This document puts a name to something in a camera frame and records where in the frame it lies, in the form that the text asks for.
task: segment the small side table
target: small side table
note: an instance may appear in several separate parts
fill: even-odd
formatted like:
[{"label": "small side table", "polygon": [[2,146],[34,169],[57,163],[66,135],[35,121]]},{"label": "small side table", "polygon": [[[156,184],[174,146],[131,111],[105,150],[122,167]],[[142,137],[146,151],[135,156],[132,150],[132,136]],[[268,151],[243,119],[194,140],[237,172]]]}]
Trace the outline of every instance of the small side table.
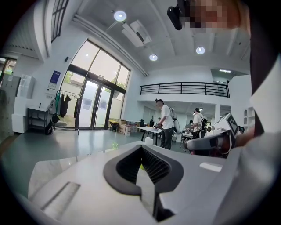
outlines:
[{"label": "small side table", "polygon": [[48,110],[44,108],[28,107],[28,129],[44,130],[48,125]]}]

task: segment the shiny floor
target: shiny floor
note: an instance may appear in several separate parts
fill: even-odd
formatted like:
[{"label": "shiny floor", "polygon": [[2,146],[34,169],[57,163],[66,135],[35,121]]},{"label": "shiny floor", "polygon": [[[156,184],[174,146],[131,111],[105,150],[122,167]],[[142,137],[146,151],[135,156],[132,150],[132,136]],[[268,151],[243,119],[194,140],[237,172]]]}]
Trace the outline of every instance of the shiny floor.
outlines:
[{"label": "shiny floor", "polygon": [[[94,152],[140,141],[142,132],[130,136],[112,131],[59,131],[46,136],[42,133],[21,134],[2,154],[2,173],[10,187],[23,196],[28,196],[29,180],[37,162],[57,160],[75,156],[89,155]],[[180,143],[172,144],[172,151],[182,152]]]}]

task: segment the ceiling light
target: ceiling light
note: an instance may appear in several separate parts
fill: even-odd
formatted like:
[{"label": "ceiling light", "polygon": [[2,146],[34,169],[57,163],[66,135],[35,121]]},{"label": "ceiling light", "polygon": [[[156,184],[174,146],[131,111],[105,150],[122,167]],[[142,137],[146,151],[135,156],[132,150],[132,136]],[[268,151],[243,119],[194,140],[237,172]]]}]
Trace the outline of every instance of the ceiling light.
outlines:
[{"label": "ceiling light", "polygon": [[220,69],[220,72],[231,73],[230,70]]},{"label": "ceiling light", "polygon": [[127,18],[127,15],[123,11],[117,11],[114,14],[114,19],[117,21],[124,21]]},{"label": "ceiling light", "polygon": [[198,47],[196,49],[196,53],[197,54],[204,54],[205,53],[205,48],[204,47]]},{"label": "ceiling light", "polygon": [[149,59],[150,59],[151,61],[156,61],[156,60],[158,59],[158,57],[157,57],[157,55],[155,55],[155,54],[151,54],[151,55],[149,56]]}]

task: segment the black metal railing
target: black metal railing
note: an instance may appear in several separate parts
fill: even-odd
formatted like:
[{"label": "black metal railing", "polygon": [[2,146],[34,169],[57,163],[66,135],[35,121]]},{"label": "black metal railing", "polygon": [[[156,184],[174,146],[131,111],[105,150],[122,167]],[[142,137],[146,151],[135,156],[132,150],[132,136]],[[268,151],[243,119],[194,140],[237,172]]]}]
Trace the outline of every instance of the black metal railing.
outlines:
[{"label": "black metal railing", "polygon": [[219,83],[175,82],[140,87],[140,94],[205,94],[229,98],[228,86]]}]

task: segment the white ceiling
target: white ceiling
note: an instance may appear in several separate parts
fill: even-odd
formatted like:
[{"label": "white ceiling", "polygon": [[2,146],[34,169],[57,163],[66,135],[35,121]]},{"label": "white ceiling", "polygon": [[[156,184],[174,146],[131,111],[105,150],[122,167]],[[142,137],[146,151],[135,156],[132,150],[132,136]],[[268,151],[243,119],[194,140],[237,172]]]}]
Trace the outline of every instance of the white ceiling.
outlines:
[{"label": "white ceiling", "polygon": [[[176,0],[84,0],[78,13],[89,22],[106,31],[114,22],[112,10],[127,14],[128,24],[139,20],[148,31],[152,42],[145,48],[136,48],[124,36],[122,23],[107,30],[132,57],[147,71],[183,65],[205,65],[249,73],[249,36],[235,29],[216,34],[193,34],[190,29],[177,31],[166,12],[175,6]],[[195,49],[203,46],[204,55]],[[158,61],[149,60],[150,54],[158,55]]]},{"label": "white ceiling", "polygon": [[[206,104],[199,102],[172,102],[172,101],[164,101],[165,105],[170,108],[174,108],[176,113],[192,115],[195,108],[203,108],[202,114],[206,117],[214,117],[215,116],[215,105],[214,104]],[[155,106],[154,101],[146,101],[144,104],[151,109],[158,110]],[[220,106],[220,115],[230,113],[231,107],[226,105]]]}]

